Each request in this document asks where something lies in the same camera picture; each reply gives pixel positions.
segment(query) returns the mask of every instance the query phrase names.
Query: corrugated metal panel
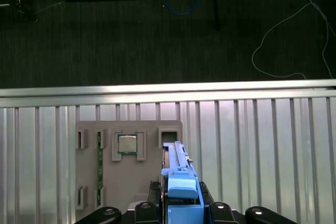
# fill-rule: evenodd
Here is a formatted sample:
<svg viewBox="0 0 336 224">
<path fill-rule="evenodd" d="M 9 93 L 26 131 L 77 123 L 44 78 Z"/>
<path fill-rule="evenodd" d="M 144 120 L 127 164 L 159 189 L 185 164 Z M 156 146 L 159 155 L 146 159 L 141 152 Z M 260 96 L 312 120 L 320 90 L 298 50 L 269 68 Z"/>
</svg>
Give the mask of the corrugated metal panel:
<svg viewBox="0 0 336 224">
<path fill-rule="evenodd" d="M 75 221 L 78 120 L 181 120 L 216 200 L 263 205 L 298 223 L 335 223 L 336 93 L 331 97 L 0 109 L 3 223 Z"/>
</svg>

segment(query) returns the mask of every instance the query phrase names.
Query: black stand leg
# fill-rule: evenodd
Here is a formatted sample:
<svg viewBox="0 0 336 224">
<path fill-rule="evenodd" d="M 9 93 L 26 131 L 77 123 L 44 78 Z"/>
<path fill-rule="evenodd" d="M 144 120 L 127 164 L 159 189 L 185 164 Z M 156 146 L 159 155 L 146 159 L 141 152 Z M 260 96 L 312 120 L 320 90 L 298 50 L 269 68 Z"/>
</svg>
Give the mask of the black stand leg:
<svg viewBox="0 0 336 224">
<path fill-rule="evenodd" d="M 26 21 L 31 21 L 31 22 L 36 22 L 38 21 L 37 16 L 30 12 L 29 10 L 27 10 L 23 4 L 22 4 L 22 0 L 7 0 L 8 3 L 5 5 L 0 5 L 0 6 L 10 6 L 14 9 L 16 9 L 24 18 L 24 20 Z"/>
<path fill-rule="evenodd" d="M 216 30 L 220 30 L 219 26 L 219 16 L 218 16 L 218 2 L 217 0 L 214 0 L 214 12 L 215 12 L 215 25 L 216 25 Z"/>
</svg>

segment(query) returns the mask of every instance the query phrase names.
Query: white cable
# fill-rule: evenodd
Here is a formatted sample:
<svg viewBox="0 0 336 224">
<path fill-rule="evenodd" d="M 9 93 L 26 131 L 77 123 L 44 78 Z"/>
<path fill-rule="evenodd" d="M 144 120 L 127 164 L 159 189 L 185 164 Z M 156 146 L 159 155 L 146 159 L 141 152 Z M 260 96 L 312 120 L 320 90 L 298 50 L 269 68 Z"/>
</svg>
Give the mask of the white cable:
<svg viewBox="0 0 336 224">
<path fill-rule="evenodd" d="M 305 5 L 305 6 L 302 7 L 301 9 L 299 9 L 296 13 L 294 13 L 294 14 L 291 15 L 290 17 L 285 18 L 284 20 L 280 21 L 279 23 L 277 23 L 275 26 L 273 26 L 271 29 L 269 29 L 269 30 L 265 33 L 265 35 L 263 36 L 263 38 L 262 38 L 262 40 L 261 40 L 261 43 L 260 43 L 259 47 L 257 47 L 257 49 L 256 49 L 256 50 L 253 52 L 253 54 L 252 54 L 252 58 L 251 58 L 251 59 L 252 59 L 252 65 L 255 67 L 255 69 L 257 69 L 257 70 L 258 70 L 259 72 L 261 72 L 261 73 L 264 73 L 264 74 L 266 74 L 266 75 L 268 75 L 268 76 L 272 76 L 272 77 L 275 77 L 275 78 L 287 78 L 287 77 L 291 77 L 291 76 L 300 74 L 300 75 L 303 76 L 304 79 L 307 79 L 306 76 L 305 76 L 303 73 L 292 73 L 292 74 L 289 74 L 289 75 L 287 75 L 287 76 L 276 76 L 276 75 L 274 75 L 274 74 L 267 73 L 267 72 L 261 70 L 260 68 L 258 68 L 258 67 L 256 66 L 256 64 L 254 63 L 254 55 L 255 55 L 256 52 L 262 47 L 262 45 L 264 44 L 264 40 L 265 40 L 266 36 L 267 36 L 267 35 L 268 35 L 274 28 L 278 27 L 279 25 L 281 25 L 282 23 L 286 22 L 287 20 L 293 18 L 294 16 L 296 16 L 297 14 L 299 14 L 303 9 L 305 9 L 305 8 L 306 8 L 307 6 L 309 6 L 309 5 L 311 5 L 311 3 L 308 3 L 307 5 Z"/>
<path fill-rule="evenodd" d="M 257 49 L 253 52 L 252 57 L 251 57 L 252 65 L 254 66 L 255 69 L 257 69 L 257 70 L 258 70 L 259 72 L 261 72 L 261 73 L 264 73 L 264 74 L 266 74 L 266 75 L 268 75 L 268 76 L 275 77 L 275 78 L 287 78 L 287 77 L 294 76 L 294 75 L 296 75 L 296 74 L 300 74 L 300 75 L 303 76 L 304 79 L 307 79 L 306 76 L 305 76 L 303 73 L 292 73 L 292 74 L 289 74 L 289 75 L 286 75 L 286 76 L 276 76 L 276 75 L 274 75 L 274 74 L 267 73 L 267 72 L 261 70 L 260 68 L 258 68 L 258 67 L 256 66 L 256 64 L 254 63 L 254 56 L 255 56 L 256 52 L 262 47 L 262 45 L 263 45 L 263 43 L 264 43 L 264 40 L 265 40 L 266 36 L 267 36 L 267 35 L 268 35 L 274 28 L 278 27 L 279 25 L 281 25 L 282 23 L 286 22 L 287 20 L 293 18 L 294 16 L 296 16 L 297 14 L 299 14 L 303 9 L 305 9 L 305 8 L 306 8 L 307 6 L 309 6 L 309 5 L 312 5 L 316 10 L 319 11 L 319 13 L 321 14 L 322 18 L 325 20 L 325 23 L 326 23 L 326 26 L 327 26 L 327 35 L 326 35 L 326 40 L 325 40 L 324 48 L 323 48 L 323 50 L 322 50 L 322 59 L 323 59 L 323 61 L 324 61 L 325 66 L 327 67 L 327 70 L 328 70 L 328 72 L 329 72 L 330 77 L 333 79 L 333 76 L 332 76 L 332 73 L 331 73 L 331 71 L 330 71 L 330 68 L 329 68 L 329 66 L 328 66 L 328 64 L 327 64 L 327 61 L 326 61 L 325 57 L 324 57 L 324 52 L 325 52 L 325 50 L 326 50 L 326 48 L 327 48 L 327 45 L 328 45 L 328 40 L 329 40 L 329 29 L 331 30 L 331 32 L 332 32 L 334 35 L 335 35 L 335 32 L 334 32 L 334 30 L 332 29 L 332 27 L 330 26 L 330 24 L 328 23 L 327 17 L 326 17 L 325 14 L 321 11 L 320 7 L 319 7 L 317 4 L 315 4 L 312 0 L 309 0 L 309 3 L 308 3 L 308 4 L 306 4 L 304 7 L 302 7 L 301 9 L 299 9 L 296 13 L 294 13 L 294 14 L 291 15 L 290 17 L 285 18 L 284 20 L 282 20 L 282 21 L 280 21 L 279 23 L 277 23 L 276 25 L 274 25 L 272 28 L 270 28 L 270 29 L 265 33 L 265 35 L 263 36 L 263 38 L 262 38 L 262 40 L 261 40 L 261 43 L 260 43 L 259 47 L 257 47 Z"/>
<path fill-rule="evenodd" d="M 330 77 L 331 77 L 332 79 L 334 79 L 334 77 L 332 76 L 332 73 L 331 73 L 331 71 L 330 71 L 330 68 L 329 68 L 329 66 L 328 66 L 328 63 L 327 63 L 327 61 L 326 61 L 326 59 L 325 59 L 325 57 L 324 57 L 324 52 L 325 52 L 325 50 L 326 50 L 326 48 L 327 48 L 327 46 L 328 46 L 329 29 L 331 30 L 331 32 L 332 32 L 334 35 L 335 35 L 335 32 L 334 32 L 334 30 L 332 29 L 332 27 L 330 26 L 330 24 L 328 23 L 327 17 L 326 17 L 325 14 L 321 11 L 320 7 L 319 7 L 317 4 L 315 4 L 312 0 L 309 0 L 309 2 L 315 7 L 316 10 L 318 10 L 318 11 L 320 12 L 320 14 L 321 14 L 322 18 L 325 20 L 325 24 L 326 24 L 326 26 L 327 26 L 327 28 L 326 28 L 326 30 L 327 30 L 327 35 L 326 35 L 326 39 L 325 39 L 324 48 L 323 48 L 323 50 L 322 50 L 322 59 L 323 59 L 323 61 L 324 61 L 325 66 L 327 67 L 327 70 L 328 70 L 328 72 L 329 72 Z"/>
<path fill-rule="evenodd" d="M 43 9 L 41 9 L 41 10 L 38 10 L 38 11 L 37 11 L 36 13 L 34 13 L 34 14 L 38 14 L 38 13 L 40 13 L 40 12 L 43 12 L 43 11 L 46 10 L 46 9 L 52 8 L 52 7 L 56 6 L 56 5 L 60 5 L 60 4 L 64 3 L 64 2 L 65 2 L 65 1 L 62 1 L 62 2 L 59 2 L 59 3 L 53 4 L 53 5 L 47 6 L 47 7 L 43 8 Z"/>
</svg>

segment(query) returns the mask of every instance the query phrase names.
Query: dark carpet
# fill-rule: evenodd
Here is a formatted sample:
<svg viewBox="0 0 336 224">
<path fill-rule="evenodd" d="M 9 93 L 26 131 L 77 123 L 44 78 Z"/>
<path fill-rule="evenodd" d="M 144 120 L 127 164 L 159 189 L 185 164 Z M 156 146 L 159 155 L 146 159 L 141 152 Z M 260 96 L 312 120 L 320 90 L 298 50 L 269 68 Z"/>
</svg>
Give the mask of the dark carpet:
<svg viewBox="0 0 336 224">
<path fill-rule="evenodd" d="M 186 10 L 193 0 L 170 0 Z M 336 30 L 336 0 L 314 0 Z M 35 12 L 62 0 L 24 0 Z M 188 15 L 163 0 L 61 3 L 24 22 L 0 9 L 0 88 L 275 80 L 258 72 L 251 55 L 266 31 L 308 0 L 212 0 Z M 265 39 L 255 62 L 263 70 L 308 79 L 329 78 L 322 60 L 326 23 L 313 6 Z M 336 36 L 325 52 L 336 76 Z M 289 79 L 302 79 L 297 75 Z"/>
</svg>

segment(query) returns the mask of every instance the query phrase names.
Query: metal fence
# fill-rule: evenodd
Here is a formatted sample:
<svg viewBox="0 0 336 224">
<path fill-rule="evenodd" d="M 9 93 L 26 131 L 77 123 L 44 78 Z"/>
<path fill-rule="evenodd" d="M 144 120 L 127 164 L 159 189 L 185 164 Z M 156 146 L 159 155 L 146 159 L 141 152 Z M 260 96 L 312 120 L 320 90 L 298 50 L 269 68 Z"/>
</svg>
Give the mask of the metal fence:
<svg viewBox="0 0 336 224">
<path fill-rule="evenodd" d="M 0 90 L 0 220 L 75 221 L 75 123 L 181 120 L 213 197 L 336 221 L 336 81 Z"/>
</svg>

